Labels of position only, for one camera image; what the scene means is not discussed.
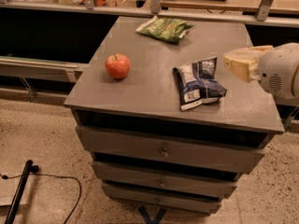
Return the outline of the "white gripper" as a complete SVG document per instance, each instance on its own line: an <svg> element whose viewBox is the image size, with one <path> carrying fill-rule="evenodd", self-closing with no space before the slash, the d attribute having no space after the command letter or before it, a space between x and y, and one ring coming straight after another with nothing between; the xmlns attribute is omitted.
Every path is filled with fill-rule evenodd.
<svg viewBox="0 0 299 224"><path fill-rule="evenodd" d="M224 66L242 81L250 83L261 76L260 85L265 91L283 99L299 97L298 43L246 47L226 52L223 58Z"/></svg>

